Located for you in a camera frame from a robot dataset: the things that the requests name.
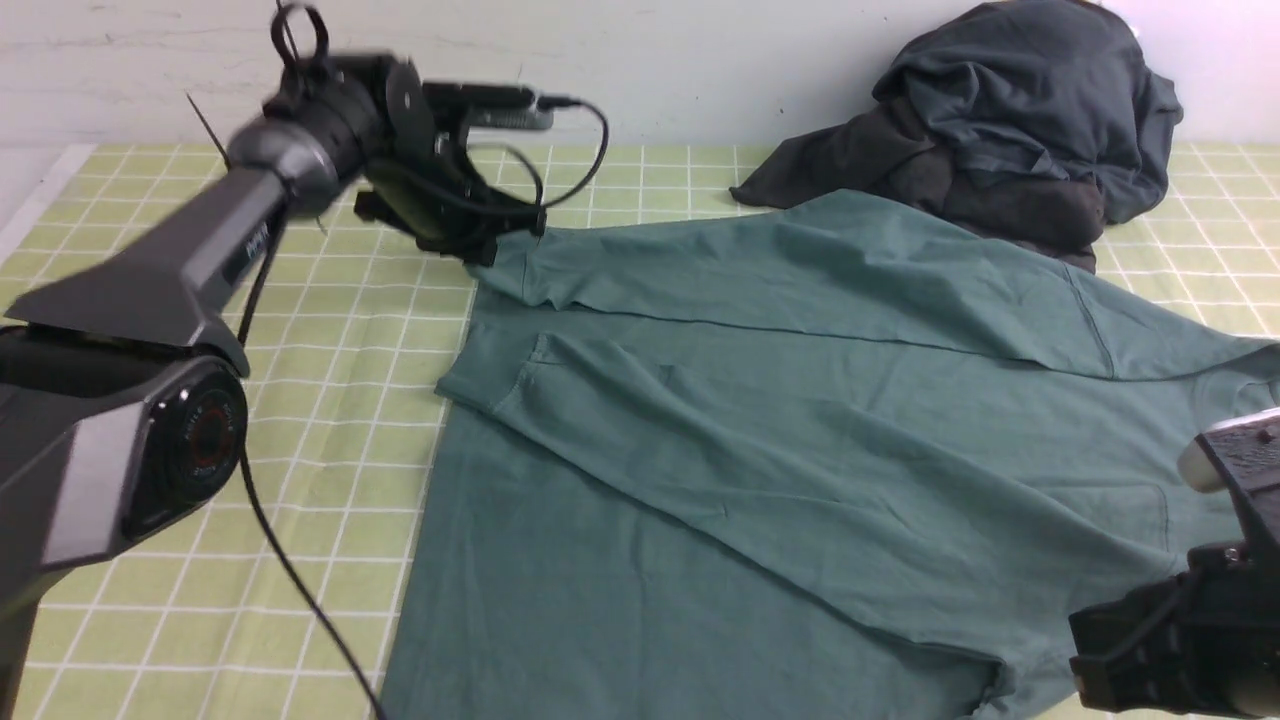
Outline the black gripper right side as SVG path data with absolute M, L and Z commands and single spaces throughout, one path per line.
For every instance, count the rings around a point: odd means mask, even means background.
M 1093 710 L 1275 717 L 1277 557 L 1208 544 L 1188 569 L 1069 618 L 1070 669 Z

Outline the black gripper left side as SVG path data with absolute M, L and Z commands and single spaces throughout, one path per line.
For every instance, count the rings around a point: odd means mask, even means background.
M 371 95 L 385 138 L 365 167 L 370 187 L 357 193 L 355 214 L 412 237 L 424 252 L 489 266 L 499 237 L 541 237 L 547 210 L 540 199 L 517 199 L 481 177 L 468 155 L 471 127 L 438 127 L 422 82 L 408 60 L 374 61 Z

